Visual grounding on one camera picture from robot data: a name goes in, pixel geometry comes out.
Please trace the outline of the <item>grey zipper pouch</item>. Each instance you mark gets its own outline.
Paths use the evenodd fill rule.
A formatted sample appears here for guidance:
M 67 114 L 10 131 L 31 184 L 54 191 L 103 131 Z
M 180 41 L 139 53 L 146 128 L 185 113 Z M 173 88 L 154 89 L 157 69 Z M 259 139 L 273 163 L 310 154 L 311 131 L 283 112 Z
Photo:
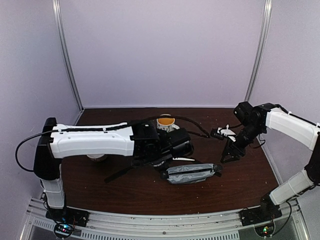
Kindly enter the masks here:
M 213 163 L 188 164 L 169 167 L 160 173 L 160 178 L 172 185 L 186 185 L 205 181 L 214 175 L 221 177 L 223 166 Z

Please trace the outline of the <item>black comb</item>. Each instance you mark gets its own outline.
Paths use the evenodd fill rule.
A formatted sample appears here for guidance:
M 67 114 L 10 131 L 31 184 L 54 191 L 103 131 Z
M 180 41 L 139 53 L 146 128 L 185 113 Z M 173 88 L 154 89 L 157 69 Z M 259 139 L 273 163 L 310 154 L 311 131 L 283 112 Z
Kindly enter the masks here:
M 124 168 L 124 169 L 122 169 L 122 170 L 119 170 L 119 171 L 117 171 L 116 173 L 114 173 L 114 174 L 106 177 L 106 178 L 104 179 L 104 182 L 105 182 L 106 184 L 111 183 L 112 181 L 114 181 L 114 180 L 116 180 L 116 179 L 118 179 L 118 178 L 126 175 L 129 171 L 131 171 L 131 170 L 133 170 L 133 169 L 137 169 L 137 168 L 139 168 L 139 166 L 129 166 L 129 167 L 126 167 L 126 168 Z

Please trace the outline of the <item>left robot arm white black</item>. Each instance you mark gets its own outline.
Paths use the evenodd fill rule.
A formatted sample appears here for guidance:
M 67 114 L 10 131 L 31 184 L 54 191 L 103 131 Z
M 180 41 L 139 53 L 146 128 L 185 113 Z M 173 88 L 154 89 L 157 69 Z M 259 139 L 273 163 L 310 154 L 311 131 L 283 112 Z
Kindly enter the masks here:
M 40 179 L 48 208 L 61 222 L 72 218 L 66 207 L 61 177 L 62 160 L 72 156 L 100 158 L 105 155 L 132 157 L 134 166 L 162 166 L 194 152 L 185 128 L 166 132 L 150 120 L 113 125 L 74 126 L 48 118 L 38 141 L 33 171 Z

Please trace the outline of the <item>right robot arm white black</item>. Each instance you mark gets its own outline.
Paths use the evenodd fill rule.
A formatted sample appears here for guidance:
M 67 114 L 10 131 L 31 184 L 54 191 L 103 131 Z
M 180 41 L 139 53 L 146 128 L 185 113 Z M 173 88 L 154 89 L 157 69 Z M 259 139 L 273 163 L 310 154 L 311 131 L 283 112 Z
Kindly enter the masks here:
M 224 163 L 240 160 L 247 147 L 260 135 L 268 131 L 277 133 L 290 143 L 300 144 L 309 151 L 309 160 L 302 170 L 264 195 L 256 210 L 259 220 L 268 220 L 286 201 L 313 189 L 320 184 L 320 125 L 293 114 L 280 104 L 263 103 L 252 106 L 240 102 L 233 110 L 242 128 L 226 125 L 212 131 L 212 134 L 226 140 L 220 161 Z

